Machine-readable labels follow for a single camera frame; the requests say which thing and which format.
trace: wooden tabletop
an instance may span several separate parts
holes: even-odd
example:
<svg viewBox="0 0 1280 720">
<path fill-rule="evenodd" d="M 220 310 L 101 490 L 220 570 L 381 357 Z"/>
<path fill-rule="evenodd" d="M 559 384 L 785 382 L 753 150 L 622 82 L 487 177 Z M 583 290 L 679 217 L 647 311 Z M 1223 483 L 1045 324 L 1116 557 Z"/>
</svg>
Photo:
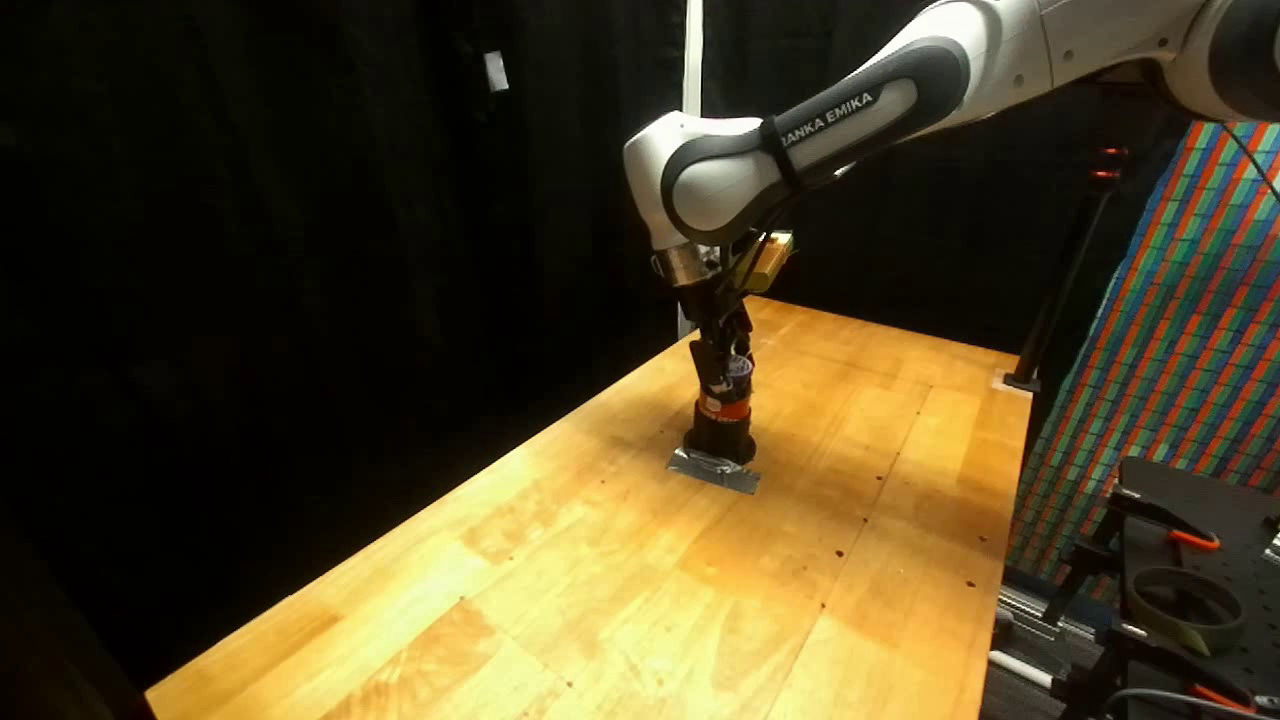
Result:
<svg viewBox="0 0 1280 720">
<path fill-rule="evenodd" d="M 149 688 L 181 716 L 974 716 L 1012 357 L 775 301 L 757 498 L 668 468 L 673 344 Z"/>
</svg>

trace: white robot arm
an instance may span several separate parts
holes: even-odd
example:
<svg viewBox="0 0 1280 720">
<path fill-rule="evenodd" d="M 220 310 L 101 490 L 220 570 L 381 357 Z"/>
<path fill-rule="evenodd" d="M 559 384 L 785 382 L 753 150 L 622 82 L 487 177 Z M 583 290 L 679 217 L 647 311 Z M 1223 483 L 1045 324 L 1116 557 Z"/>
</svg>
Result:
<svg viewBox="0 0 1280 720">
<path fill-rule="evenodd" d="M 780 116 L 668 112 L 622 146 L 633 200 L 659 276 L 696 319 L 701 374 L 689 449 L 753 460 L 747 315 L 737 250 L 790 193 L 877 150 L 995 116 L 1081 76 L 1148 60 L 1166 98 L 1211 120 L 1280 120 L 1280 0 L 935 0 L 867 66 Z"/>
</svg>

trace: wooden table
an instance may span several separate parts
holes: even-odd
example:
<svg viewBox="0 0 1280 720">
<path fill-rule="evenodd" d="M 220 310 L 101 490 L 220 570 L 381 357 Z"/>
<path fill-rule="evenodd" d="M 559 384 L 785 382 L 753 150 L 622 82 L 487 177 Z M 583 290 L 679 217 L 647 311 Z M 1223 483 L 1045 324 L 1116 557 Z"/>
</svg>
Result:
<svg viewBox="0 0 1280 720">
<path fill-rule="evenodd" d="M 757 498 L 662 460 L 673 344 L 149 700 L 176 716 L 974 716 L 1012 357 L 753 301 Z"/>
</svg>

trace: black background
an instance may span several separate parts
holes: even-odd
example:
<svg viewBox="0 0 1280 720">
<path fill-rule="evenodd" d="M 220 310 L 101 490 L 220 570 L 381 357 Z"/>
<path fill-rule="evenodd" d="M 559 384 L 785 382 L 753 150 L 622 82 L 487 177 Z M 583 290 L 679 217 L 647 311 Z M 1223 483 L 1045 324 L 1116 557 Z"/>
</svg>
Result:
<svg viewBox="0 0 1280 720">
<path fill-rule="evenodd" d="M 707 0 L 707 112 L 780 112 L 916 7 Z M 679 12 L 0 0 L 0 500 L 133 688 L 668 344 L 619 146 L 679 99 Z M 1166 120 L 1108 82 L 883 153 L 775 211 L 780 295 L 1020 350 L 1091 150 L 1132 146 L 1053 382 Z"/>
</svg>

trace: cable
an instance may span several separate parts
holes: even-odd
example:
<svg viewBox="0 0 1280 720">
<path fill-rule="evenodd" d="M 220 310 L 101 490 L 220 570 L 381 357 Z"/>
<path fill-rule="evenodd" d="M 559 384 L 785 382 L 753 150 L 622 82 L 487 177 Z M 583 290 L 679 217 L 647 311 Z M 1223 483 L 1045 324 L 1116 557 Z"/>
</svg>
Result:
<svg viewBox="0 0 1280 720">
<path fill-rule="evenodd" d="M 1223 703 L 1211 703 L 1203 696 L 1182 696 L 1182 693 L 1164 693 L 1164 688 L 1120 688 L 1116 696 L 1108 696 L 1108 709 L 1110 703 L 1126 703 L 1126 700 L 1155 700 L 1155 703 L 1182 703 L 1182 709 L 1203 709 L 1203 714 L 1215 714 L 1215 716 L 1246 716 L 1246 720 L 1260 720 L 1260 714 L 1239 714 L 1239 709 L 1223 709 Z"/>
<path fill-rule="evenodd" d="M 1215 124 L 1215 128 L 1223 128 L 1223 134 L 1236 139 L 1236 150 L 1243 153 L 1243 159 L 1251 165 L 1251 172 L 1267 185 L 1267 193 L 1272 193 L 1275 205 L 1280 205 L 1280 189 L 1272 185 L 1272 172 L 1251 156 L 1251 150 L 1239 139 L 1239 134 L 1236 134 L 1232 124 Z"/>
</svg>

